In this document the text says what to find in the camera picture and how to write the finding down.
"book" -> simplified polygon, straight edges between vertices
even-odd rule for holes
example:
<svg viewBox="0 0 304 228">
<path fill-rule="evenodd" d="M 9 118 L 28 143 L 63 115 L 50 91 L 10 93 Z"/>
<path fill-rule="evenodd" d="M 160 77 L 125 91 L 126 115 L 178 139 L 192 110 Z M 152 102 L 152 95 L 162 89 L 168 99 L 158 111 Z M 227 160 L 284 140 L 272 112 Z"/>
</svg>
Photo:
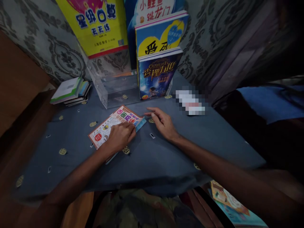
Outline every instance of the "book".
<svg viewBox="0 0 304 228">
<path fill-rule="evenodd" d="M 128 49 L 124 0 L 56 0 L 89 59 Z"/>
<path fill-rule="evenodd" d="M 135 26 L 137 57 L 178 47 L 188 20 L 184 10 Z"/>
<path fill-rule="evenodd" d="M 122 105 L 104 122 L 102 122 L 94 131 L 92 131 L 88 137 L 94 144 L 95 148 L 98 149 L 103 143 L 108 140 L 112 126 L 126 121 L 134 124 L 136 132 L 146 123 L 144 116 L 139 116 L 128 109 L 126 106 Z M 106 164 L 108 164 L 116 156 L 116 154 L 108 158 L 106 160 Z"/>
<path fill-rule="evenodd" d="M 128 28 L 128 45 L 131 68 L 136 69 L 136 42 L 135 29 L 138 24 L 167 16 L 181 11 L 185 0 L 125 0 L 126 24 Z"/>
<path fill-rule="evenodd" d="M 79 96 L 83 96 L 86 92 L 86 89 L 89 86 L 89 82 L 88 81 L 83 81 L 81 86 L 80 86 L 80 92 L 79 92 Z"/>
<path fill-rule="evenodd" d="M 249 210 L 243 204 L 241 204 L 236 198 L 234 198 L 219 183 L 213 180 L 210 182 L 210 184 L 211 184 L 212 197 L 216 201 L 225 204 L 240 213 L 250 215 Z"/>
<path fill-rule="evenodd" d="M 166 95 L 182 54 L 177 47 L 138 58 L 140 100 Z"/>
<path fill-rule="evenodd" d="M 220 203 L 217 200 L 214 201 L 235 226 L 243 225 L 243 226 L 267 227 L 266 223 L 250 210 L 248 210 L 249 215 L 247 215 L 244 213 L 240 213 L 234 210 L 232 207 Z"/>
<path fill-rule="evenodd" d="M 78 103 L 81 103 L 82 101 L 86 100 L 86 99 L 87 99 L 87 94 L 89 93 L 90 88 L 91 88 L 91 85 L 89 85 L 89 87 L 87 88 L 87 90 L 85 91 L 85 93 L 84 93 L 83 96 L 74 98 L 74 99 L 72 99 L 72 100 L 68 100 L 68 101 L 64 102 L 64 104 L 65 104 L 66 106 L 68 106 L 68 105 L 74 104 L 74 103 L 76 103 L 76 102 L 77 102 L 77 104 L 78 104 Z"/>
<path fill-rule="evenodd" d="M 62 82 L 54 93 L 54 95 L 52 96 L 50 103 L 58 104 L 67 100 L 77 98 L 82 82 L 83 79 L 80 77 Z"/>
</svg>

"stacked notebooks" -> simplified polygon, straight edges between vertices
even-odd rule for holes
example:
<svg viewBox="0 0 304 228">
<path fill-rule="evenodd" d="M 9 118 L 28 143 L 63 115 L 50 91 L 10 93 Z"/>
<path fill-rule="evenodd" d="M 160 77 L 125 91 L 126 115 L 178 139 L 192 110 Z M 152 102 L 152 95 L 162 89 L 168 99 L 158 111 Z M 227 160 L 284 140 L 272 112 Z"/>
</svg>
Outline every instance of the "stacked notebooks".
<svg viewBox="0 0 304 228">
<path fill-rule="evenodd" d="M 50 103 L 64 103 L 66 106 L 73 106 L 89 99 L 91 85 L 82 78 L 74 78 L 60 84 L 53 95 Z"/>
</svg>

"wallpaper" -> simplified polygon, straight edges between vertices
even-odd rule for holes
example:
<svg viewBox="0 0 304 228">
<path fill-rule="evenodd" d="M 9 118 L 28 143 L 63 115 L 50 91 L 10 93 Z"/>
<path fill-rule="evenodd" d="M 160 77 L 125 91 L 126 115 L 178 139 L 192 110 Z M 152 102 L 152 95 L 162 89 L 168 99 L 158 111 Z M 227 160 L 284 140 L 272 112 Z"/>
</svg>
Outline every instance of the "wallpaper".
<svg viewBox="0 0 304 228">
<path fill-rule="evenodd" d="M 261 0 L 187 0 L 188 19 L 180 47 L 180 73 L 193 85 L 208 85 L 210 69 Z"/>
<path fill-rule="evenodd" d="M 0 29 L 56 83 L 91 80 L 77 38 L 55 0 L 0 0 Z M 94 66 L 125 72 L 128 50 L 100 57 Z"/>
</svg>

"table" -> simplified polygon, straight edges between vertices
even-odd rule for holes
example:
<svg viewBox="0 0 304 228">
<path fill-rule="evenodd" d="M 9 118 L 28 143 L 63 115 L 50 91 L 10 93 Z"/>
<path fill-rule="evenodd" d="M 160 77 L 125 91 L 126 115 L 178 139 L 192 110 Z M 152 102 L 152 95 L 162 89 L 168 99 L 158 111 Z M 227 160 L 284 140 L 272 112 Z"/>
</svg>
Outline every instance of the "table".
<svg viewBox="0 0 304 228">
<path fill-rule="evenodd" d="M 189 83 L 178 72 L 175 73 L 172 89 L 182 89 L 183 85 Z M 176 129 L 184 137 L 240 167 L 254 169 L 265 163 L 211 107 L 204 116 L 185 115 L 172 98 L 156 98 L 128 107 L 138 115 L 146 112 L 146 107 L 161 108 L 171 116 Z M 90 147 L 88 134 L 116 109 L 106 110 L 93 88 L 87 104 L 59 111 L 48 123 L 35 154 L 20 174 L 24 175 L 24 180 L 19 188 L 14 188 L 13 196 L 26 202 L 50 193 L 96 151 Z M 95 121 L 97 125 L 90 127 L 90 123 Z M 154 123 L 147 121 L 128 147 L 130 154 L 118 153 L 108 165 L 101 166 L 85 191 L 137 187 L 144 188 L 150 194 L 171 197 L 211 180 L 207 174 L 197 170 L 193 161 L 177 147 L 168 143 Z M 59 150 L 63 148 L 67 153 L 60 155 Z"/>
</svg>

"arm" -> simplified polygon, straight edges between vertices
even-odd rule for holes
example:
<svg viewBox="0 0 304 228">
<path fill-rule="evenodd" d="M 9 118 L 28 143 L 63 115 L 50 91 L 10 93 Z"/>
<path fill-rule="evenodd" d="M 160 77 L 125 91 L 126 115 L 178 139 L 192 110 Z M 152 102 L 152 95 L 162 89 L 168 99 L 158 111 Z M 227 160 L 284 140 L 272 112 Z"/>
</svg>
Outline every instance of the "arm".
<svg viewBox="0 0 304 228">
<path fill-rule="evenodd" d="M 159 108 L 147 108 L 157 129 L 199 167 L 229 191 L 268 226 L 289 227 L 303 208 L 291 198 L 245 170 L 185 139 L 175 130 L 171 118 Z"/>
<path fill-rule="evenodd" d="M 125 148 L 135 135 L 135 127 L 130 123 L 113 126 L 109 139 L 44 199 L 28 227 L 60 227 L 67 207 L 80 195 L 92 175 L 109 157 Z"/>
</svg>

